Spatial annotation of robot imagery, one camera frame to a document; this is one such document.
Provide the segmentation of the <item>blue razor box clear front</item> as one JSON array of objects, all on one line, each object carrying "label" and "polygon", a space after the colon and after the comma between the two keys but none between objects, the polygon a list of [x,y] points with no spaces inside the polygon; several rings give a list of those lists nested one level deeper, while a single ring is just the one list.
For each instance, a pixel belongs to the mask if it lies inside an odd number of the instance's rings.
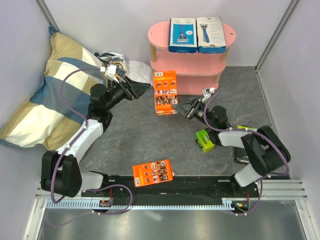
[{"label": "blue razor box clear front", "polygon": [[168,51],[194,54],[198,50],[195,18],[171,18],[168,30]]}]

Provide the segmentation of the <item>white blue razor box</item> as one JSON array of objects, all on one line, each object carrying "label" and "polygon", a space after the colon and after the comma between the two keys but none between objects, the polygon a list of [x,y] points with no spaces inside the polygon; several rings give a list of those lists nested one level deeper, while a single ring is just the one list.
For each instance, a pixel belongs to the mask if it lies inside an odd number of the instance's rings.
[{"label": "white blue razor box", "polygon": [[197,17],[197,50],[200,54],[222,54],[227,51],[221,17]]}]

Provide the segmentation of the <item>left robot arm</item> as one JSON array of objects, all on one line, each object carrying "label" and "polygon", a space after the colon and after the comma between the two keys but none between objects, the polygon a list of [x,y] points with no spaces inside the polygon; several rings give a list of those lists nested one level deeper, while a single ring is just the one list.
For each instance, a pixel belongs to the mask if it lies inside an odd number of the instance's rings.
[{"label": "left robot arm", "polygon": [[138,99],[149,88],[151,84],[135,82],[129,77],[113,87],[102,83],[93,85],[88,114],[81,128],[62,147],[46,151],[42,156],[41,189],[70,198],[90,189],[99,197],[106,196],[110,191],[106,182],[108,176],[97,171],[81,173],[79,163],[94,141],[110,126],[111,109],[124,99]]}]

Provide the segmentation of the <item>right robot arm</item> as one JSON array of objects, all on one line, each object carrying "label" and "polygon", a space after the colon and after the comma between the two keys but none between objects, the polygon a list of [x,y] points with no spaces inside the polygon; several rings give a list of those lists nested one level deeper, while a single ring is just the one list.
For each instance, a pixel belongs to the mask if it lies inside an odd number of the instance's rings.
[{"label": "right robot arm", "polygon": [[196,97],[192,101],[172,104],[171,107],[188,120],[196,118],[207,125],[204,139],[214,145],[244,149],[249,163],[232,176],[229,191],[235,197],[242,196],[247,186],[261,180],[284,166],[287,175],[291,155],[271,127],[233,128],[227,117],[227,110],[208,105]]}]

